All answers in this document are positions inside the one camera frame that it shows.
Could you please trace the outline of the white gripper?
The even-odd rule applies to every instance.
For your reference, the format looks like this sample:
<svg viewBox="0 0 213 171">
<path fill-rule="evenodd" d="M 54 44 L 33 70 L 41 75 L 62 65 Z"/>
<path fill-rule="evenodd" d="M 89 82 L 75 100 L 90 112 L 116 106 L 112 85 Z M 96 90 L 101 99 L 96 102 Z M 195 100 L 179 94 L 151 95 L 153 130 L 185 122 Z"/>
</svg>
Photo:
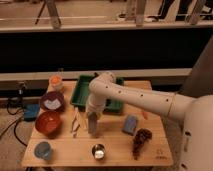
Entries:
<svg viewBox="0 0 213 171">
<path fill-rule="evenodd" d="M 88 114 L 88 133 L 91 136 L 97 134 L 98 117 L 105 109 L 106 98 L 96 94 L 90 94 L 86 101 L 86 113 Z"/>
</svg>

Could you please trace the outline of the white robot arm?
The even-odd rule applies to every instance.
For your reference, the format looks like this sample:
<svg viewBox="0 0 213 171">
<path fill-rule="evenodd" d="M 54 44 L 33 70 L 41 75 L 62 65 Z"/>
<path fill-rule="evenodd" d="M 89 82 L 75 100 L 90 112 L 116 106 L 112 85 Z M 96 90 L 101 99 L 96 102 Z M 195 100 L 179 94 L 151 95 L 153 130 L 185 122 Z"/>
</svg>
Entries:
<svg viewBox="0 0 213 171">
<path fill-rule="evenodd" d="M 103 72 L 89 83 L 88 114 L 100 115 L 106 100 L 118 100 L 183 125 L 178 171 L 213 171 L 213 95 L 198 98 L 178 93 L 146 90 L 115 83 L 112 72 Z"/>
</svg>

